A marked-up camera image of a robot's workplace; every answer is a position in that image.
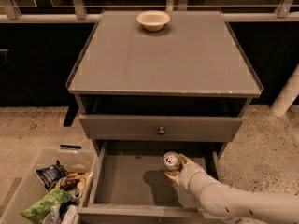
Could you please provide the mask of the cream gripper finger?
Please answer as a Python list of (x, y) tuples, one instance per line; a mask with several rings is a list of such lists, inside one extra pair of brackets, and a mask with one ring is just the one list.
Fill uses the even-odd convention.
[(164, 174), (175, 184), (179, 185), (179, 171), (165, 171)]
[(180, 154), (180, 159), (181, 159), (181, 164), (182, 164), (183, 166), (192, 164), (192, 160), (189, 159), (188, 157), (186, 157), (186, 156), (183, 155), (183, 154)]

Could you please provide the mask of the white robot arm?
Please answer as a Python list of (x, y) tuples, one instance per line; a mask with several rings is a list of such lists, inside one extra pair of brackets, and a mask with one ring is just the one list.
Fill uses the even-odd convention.
[(183, 154), (167, 152), (165, 175), (189, 192), (198, 210), (228, 224), (249, 217), (267, 224), (299, 224), (299, 197), (288, 193), (250, 192), (225, 185)]

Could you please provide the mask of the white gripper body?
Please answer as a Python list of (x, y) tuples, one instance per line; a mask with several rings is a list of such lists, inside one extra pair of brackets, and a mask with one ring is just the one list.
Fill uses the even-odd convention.
[(179, 185), (191, 194), (199, 194), (208, 183), (206, 171), (197, 163), (187, 164), (179, 174)]

